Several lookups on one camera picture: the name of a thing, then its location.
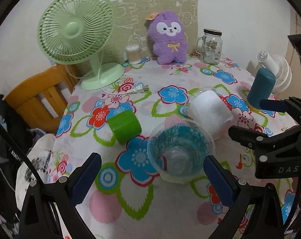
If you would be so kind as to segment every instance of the yellow bow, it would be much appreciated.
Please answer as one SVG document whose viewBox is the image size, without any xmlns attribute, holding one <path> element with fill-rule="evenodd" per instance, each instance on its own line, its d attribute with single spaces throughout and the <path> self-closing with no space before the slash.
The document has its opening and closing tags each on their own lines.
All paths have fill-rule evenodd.
<svg viewBox="0 0 301 239">
<path fill-rule="evenodd" d="M 178 51 L 177 47 L 180 46 L 180 43 L 169 43 L 167 45 L 167 47 L 172 47 L 172 52 L 175 50 L 175 51 Z"/>
</svg>

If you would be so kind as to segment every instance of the small white fan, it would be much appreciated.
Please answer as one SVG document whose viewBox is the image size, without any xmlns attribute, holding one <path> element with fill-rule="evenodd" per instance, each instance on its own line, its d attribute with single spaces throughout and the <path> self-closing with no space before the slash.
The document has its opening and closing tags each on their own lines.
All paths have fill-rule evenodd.
<svg viewBox="0 0 301 239">
<path fill-rule="evenodd" d="M 270 56 L 268 52 L 261 51 L 257 56 L 257 60 L 262 67 L 267 68 L 275 75 L 276 80 L 272 90 L 274 95 L 278 95 L 289 87 L 292 80 L 292 71 L 283 56 L 277 54 Z"/>
</svg>

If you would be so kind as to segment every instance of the electric fan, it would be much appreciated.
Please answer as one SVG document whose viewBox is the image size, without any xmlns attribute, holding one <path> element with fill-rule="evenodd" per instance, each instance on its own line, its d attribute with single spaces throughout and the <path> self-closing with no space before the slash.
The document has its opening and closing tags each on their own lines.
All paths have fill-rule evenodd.
<svg viewBox="0 0 301 239">
<path fill-rule="evenodd" d="M 38 43 L 54 62 L 67 65 L 90 61 L 92 70 L 81 82 L 84 90 L 107 86 L 124 74 L 123 66 L 101 66 L 98 57 L 112 34 L 113 18 L 109 0 L 55 0 L 38 24 Z"/>
<path fill-rule="evenodd" d="M 292 71 L 287 60 L 280 55 L 271 55 L 266 51 L 261 51 L 257 60 L 259 64 L 270 70 L 275 75 L 275 85 L 272 90 L 274 95 L 278 95 L 288 88 L 292 80 Z"/>
</svg>

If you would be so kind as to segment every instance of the blue cylindrical bottle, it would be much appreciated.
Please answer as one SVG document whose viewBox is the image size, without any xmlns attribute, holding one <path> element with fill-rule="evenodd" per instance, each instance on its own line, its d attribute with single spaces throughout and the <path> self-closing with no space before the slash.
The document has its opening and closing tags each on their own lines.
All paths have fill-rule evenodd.
<svg viewBox="0 0 301 239">
<path fill-rule="evenodd" d="M 274 74 L 266 68 L 260 68 L 248 93 L 248 103 L 257 110 L 261 110 L 260 101 L 269 99 L 274 85 Z"/>
</svg>

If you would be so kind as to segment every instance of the white lid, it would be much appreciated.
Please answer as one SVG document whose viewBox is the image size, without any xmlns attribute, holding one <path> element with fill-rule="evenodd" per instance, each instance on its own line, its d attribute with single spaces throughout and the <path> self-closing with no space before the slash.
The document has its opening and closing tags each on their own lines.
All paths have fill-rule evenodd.
<svg viewBox="0 0 301 239">
<path fill-rule="evenodd" d="M 128 45 L 126 47 L 126 51 L 127 52 L 135 52 L 139 50 L 139 45 L 138 44 L 134 44 L 134 45 Z"/>
</svg>

